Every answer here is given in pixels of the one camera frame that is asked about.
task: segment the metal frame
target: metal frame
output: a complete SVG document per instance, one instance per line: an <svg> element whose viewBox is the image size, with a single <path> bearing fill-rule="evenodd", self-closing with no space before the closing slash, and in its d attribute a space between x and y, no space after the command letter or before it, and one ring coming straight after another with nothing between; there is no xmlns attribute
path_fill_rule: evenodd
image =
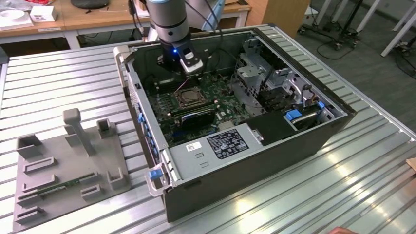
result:
<svg viewBox="0 0 416 234"><path fill-rule="evenodd" d="M244 27L244 25L245 25L246 15L248 15L248 10L232 12L232 13L224 13L221 15L221 19L237 17L234 27L238 28L238 27ZM141 24L144 27L150 26L149 22L144 22ZM116 26L85 28L85 29L77 29L77 30L61 30L58 32L49 32L49 33L41 33L41 34L33 34L33 35L4 37L4 38L0 38L0 44L18 42L18 41L28 41L28 40L49 39L49 38L65 38L66 42L69 44L69 48L70 49L78 49L80 48L78 35L84 35L84 34L89 34L89 33L102 33L102 32L118 31L118 30L125 30L125 29L134 29L134 25L132 23L129 23L129 24L121 24L121 25L116 25Z"/></svg>

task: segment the gray carpet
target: gray carpet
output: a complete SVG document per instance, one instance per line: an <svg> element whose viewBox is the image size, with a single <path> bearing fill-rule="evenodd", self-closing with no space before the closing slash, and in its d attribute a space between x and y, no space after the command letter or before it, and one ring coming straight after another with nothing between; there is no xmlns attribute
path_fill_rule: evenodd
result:
<svg viewBox="0 0 416 234"><path fill-rule="evenodd" d="M312 0L312 7L320 9L324 0ZM330 4L326 15L330 15L337 0ZM353 2L349 2L338 23L344 25L348 15L353 9ZM352 23L356 29L364 15L365 8L360 8ZM396 66L396 52L384 58L380 56L386 44L394 37L392 31L396 23L374 14L369 20L364 31L360 33L361 42L356 49L338 60L329 60L320 56L316 48L329 41L324 36L306 32L296 37L296 41L328 64L328 66L357 87L358 90L416 132L416 79L410 78ZM416 34L409 31L404 36L408 41ZM342 47L340 51L322 46L321 54L326 57L337 58L350 48ZM410 55L410 62L416 65L416 56ZM400 67L410 72L410 66L405 64L402 58L397 60Z"/></svg>

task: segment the small white box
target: small white box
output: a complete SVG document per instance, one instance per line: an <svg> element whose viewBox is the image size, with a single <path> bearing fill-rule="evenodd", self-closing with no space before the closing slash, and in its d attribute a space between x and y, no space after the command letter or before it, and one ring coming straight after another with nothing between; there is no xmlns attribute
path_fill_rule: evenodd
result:
<svg viewBox="0 0 416 234"><path fill-rule="evenodd" d="M33 22L53 22L56 20L57 12L53 6L33 6L30 11L30 18Z"/></svg>

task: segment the slotted aluminum surface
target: slotted aluminum surface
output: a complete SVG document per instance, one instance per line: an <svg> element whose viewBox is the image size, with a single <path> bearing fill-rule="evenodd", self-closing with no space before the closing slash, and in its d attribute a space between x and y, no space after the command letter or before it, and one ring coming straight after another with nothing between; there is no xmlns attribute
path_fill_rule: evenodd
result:
<svg viewBox="0 0 416 234"><path fill-rule="evenodd" d="M260 29L358 112L316 155L166 223L142 177L112 46L14 57L0 79L0 234L12 232L16 137L64 134L60 113L70 107L81 110L84 128L102 117L117 123L133 189L26 233L309 234L334 226L362 234L416 231L416 177L404 162L416 156L414 134L277 28Z"/></svg>

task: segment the barcode sticker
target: barcode sticker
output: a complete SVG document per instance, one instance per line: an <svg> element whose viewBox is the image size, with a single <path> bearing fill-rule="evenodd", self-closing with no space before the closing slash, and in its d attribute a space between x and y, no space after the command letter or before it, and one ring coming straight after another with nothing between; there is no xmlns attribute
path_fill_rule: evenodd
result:
<svg viewBox="0 0 416 234"><path fill-rule="evenodd" d="M42 29L37 29L38 32L49 32L49 31L58 31L61 30L60 28L42 28Z"/></svg>

